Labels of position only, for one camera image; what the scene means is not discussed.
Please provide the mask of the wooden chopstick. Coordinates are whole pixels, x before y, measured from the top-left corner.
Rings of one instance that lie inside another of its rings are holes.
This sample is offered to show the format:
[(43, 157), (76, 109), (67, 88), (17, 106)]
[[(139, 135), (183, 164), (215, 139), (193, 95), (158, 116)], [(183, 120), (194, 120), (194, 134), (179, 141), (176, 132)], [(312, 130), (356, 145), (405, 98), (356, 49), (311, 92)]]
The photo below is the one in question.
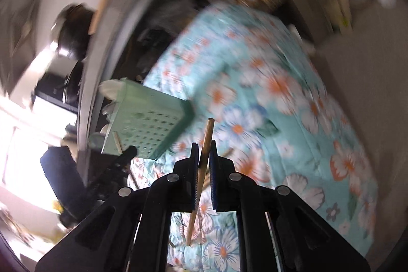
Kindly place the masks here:
[(117, 149), (118, 153), (120, 155), (123, 154), (122, 144), (121, 144), (119, 135), (118, 135), (118, 133), (116, 131), (113, 131), (113, 139), (114, 139), (115, 146), (116, 146), (116, 149)]
[(197, 189), (196, 203), (195, 203), (195, 208), (191, 212), (190, 217), (189, 217), (187, 236), (185, 238), (185, 243), (187, 246), (190, 246), (192, 242), (192, 233), (194, 230), (194, 224), (195, 224), (195, 220), (196, 220), (196, 216), (198, 212), (198, 205), (200, 202), (201, 193), (203, 191), (205, 175), (206, 175), (207, 167), (208, 167), (208, 160), (209, 160), (209, 154), (210, 154), (211, 143), (212, 143), (214, 123), (215, 123), (215, 120), (213, 118), (209, 118), (207, 121), (206, 129), (205, 129), (203, 146), (202, 146), (201, 155), (200, 155), (200, 159), (198, 163), (198, 175), (197, 175), (197, 185), (196, 185), (196, 189)]

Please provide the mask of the white rice paddle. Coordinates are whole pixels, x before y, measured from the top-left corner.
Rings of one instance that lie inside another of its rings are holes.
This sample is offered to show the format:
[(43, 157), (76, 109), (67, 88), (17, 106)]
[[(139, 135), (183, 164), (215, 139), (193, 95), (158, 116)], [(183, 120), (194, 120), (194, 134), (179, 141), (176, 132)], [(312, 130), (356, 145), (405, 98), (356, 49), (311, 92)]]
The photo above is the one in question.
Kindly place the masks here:
[(109, 79), (102, 81), (99, 85), (99, 92), (108, 100), (115, 101), (121, 89), (124, 86), (124, 81), (118, 79)]

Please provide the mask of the concrete kitchen counter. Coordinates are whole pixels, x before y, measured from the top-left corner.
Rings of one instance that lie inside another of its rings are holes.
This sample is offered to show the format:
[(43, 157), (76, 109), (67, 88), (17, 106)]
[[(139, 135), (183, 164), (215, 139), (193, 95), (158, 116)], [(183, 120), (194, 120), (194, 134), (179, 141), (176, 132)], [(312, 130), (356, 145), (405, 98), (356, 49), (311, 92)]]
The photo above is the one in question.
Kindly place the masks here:
[(78, 110), (77, 167), (83, 183), (89, 179), (88, 136), (96, 128), (104, 100), (98, 87), (102, 81), (111, 79), (129, 37), (152, 1), (109, 0), (96, 32), (91, 35)]

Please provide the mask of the green plastic utensil basket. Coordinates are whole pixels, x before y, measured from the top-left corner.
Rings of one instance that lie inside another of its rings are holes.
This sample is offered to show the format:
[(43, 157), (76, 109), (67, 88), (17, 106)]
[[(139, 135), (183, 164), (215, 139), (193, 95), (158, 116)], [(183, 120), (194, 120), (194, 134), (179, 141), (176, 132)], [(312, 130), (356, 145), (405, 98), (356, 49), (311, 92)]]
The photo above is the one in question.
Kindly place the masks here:
[(126, 78), (105, 134), (102, 153), (118, 155), (113, 131), (122, 148), (137, 148), (138, 157), (158, 159), (191, 124), (194, 110), (188, 100), (162, 93)]

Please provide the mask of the floral teal tablecloth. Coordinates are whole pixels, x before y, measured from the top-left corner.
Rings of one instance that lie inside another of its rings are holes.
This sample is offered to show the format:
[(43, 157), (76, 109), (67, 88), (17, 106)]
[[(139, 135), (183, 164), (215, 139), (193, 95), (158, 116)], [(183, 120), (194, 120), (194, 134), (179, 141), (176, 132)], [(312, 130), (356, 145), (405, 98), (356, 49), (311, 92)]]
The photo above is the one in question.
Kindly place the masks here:
[(218, 209), (200, 197), (172, 214), (175, 271), (368, 271), (378, 185), (364, 147), (307, 55), (276, 17), (219, 3), (164, 51), (145, 86), (188, 100), (194, 120), (156, 160), (136, 158), (154, 186), (202, 144), (219, 155)]

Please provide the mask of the black wok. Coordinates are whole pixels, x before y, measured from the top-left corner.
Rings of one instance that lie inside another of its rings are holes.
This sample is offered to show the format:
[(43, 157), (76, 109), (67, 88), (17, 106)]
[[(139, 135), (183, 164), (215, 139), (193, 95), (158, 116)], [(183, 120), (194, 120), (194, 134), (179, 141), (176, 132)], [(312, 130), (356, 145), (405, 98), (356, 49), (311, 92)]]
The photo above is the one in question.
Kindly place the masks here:
[(78, 61), (64, 81), (62, 101), (72, 107), (78, 107), (83, 69), (84, 64)]

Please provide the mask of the black cooking pot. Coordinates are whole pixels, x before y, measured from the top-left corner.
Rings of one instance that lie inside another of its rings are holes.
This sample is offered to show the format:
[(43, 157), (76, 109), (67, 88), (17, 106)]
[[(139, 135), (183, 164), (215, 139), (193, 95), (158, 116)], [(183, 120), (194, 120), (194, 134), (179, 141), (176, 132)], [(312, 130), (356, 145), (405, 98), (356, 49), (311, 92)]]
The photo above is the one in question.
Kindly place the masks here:
[(86, 57), (94, 11), (83, 3), (71, 3), (57, 15), (50, 38), (60, 57), (81, 61)]

